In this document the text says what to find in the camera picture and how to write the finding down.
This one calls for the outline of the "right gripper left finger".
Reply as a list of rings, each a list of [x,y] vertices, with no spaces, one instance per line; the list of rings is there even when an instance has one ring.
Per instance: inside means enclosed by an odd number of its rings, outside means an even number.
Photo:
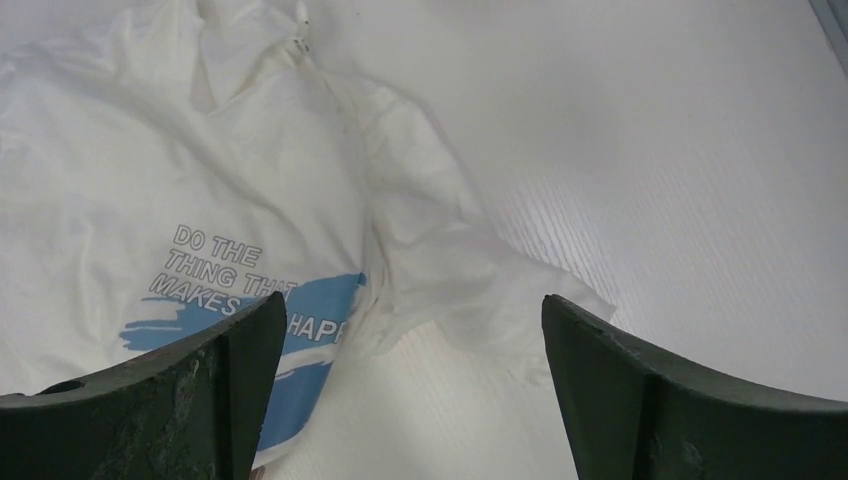
[[[164,347],[1,399],[5,479],[246,479],[286,330],[275,293]]]

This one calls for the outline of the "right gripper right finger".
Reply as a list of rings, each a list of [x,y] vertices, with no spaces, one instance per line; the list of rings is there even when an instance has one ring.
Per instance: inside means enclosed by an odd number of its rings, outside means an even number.
[[[558,295],[541,324],[582,479],[843,479],[847,405],[743,380]]]

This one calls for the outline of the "white printed t-shirt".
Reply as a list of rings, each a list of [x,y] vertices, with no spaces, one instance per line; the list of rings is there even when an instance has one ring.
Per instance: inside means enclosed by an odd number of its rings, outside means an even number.
[[[279,292],[260,467],[294,449],[333,366],[419,324],[541,383],[544,296],[611,317],[497,235],[415,103],[318,68],[308,31],[268,1],[162,1],[2,54],[3,393]]]

